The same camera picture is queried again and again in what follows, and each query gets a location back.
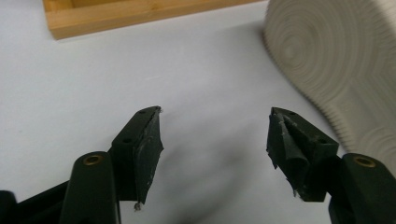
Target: shoe sole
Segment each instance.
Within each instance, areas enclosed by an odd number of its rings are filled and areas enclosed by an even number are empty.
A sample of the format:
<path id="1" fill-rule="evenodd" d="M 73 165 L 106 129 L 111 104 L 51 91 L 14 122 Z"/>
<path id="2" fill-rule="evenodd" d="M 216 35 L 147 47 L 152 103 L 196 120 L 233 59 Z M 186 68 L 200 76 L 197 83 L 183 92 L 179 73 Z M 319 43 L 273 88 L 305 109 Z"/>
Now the shoe sole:
<path id="1" fill-rule="evenodd" d="M 271 0 L 264 39 L 346 151 L 396 176 L 396 1 Z"/>

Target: screw hole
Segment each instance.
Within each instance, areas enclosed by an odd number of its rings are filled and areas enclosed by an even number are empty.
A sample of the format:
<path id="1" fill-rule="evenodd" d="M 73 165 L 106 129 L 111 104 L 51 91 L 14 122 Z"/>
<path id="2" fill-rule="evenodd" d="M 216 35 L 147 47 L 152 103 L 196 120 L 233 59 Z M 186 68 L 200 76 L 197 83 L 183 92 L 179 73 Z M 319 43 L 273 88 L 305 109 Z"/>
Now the screw hole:
<path id="1" fill-rule="evenodd" d="M 375 167 L 374 161 L 364 158 L 364 157 L 354 157 L 353 161 L 355 161 L 360 166 L 365 166 L 365 167 L 370 167 L 370 168 Z"/>
<path id="2" fill-rule="evenodd" d="M 103 160 L 103 156 L 100 155 L 92 155 L 84 159 L 84 165 L 95 165 Z"/>

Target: wooden board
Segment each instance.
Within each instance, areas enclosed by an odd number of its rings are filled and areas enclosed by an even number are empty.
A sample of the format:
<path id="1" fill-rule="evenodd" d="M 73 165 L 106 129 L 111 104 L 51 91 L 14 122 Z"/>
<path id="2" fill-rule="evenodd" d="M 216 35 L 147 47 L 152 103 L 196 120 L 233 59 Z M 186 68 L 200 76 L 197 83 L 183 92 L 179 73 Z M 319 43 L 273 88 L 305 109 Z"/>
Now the wooden board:
<path id="1" fill-rule="evenodd" d="M 261 0 L 43 0 L 55 39 Z"/>

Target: white table surface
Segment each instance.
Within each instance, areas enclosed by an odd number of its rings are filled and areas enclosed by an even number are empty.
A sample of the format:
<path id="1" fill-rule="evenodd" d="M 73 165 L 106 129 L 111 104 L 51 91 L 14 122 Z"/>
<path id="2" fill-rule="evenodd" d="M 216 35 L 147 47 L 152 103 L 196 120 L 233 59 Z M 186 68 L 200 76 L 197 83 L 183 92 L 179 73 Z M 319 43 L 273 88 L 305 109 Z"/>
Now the white table surface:
<path id="1" fill-rule="evenodd" d="M 20 202 L 107 151 L 139 109 L 160 105 L 163 151 L 140 212 L 122 223 L 330 223 L 266 154 L 272 106 L 337 139 L 270 60 L 266 3 L 54 40 L 41 1 L 0 2 L 0 189 Z"/>

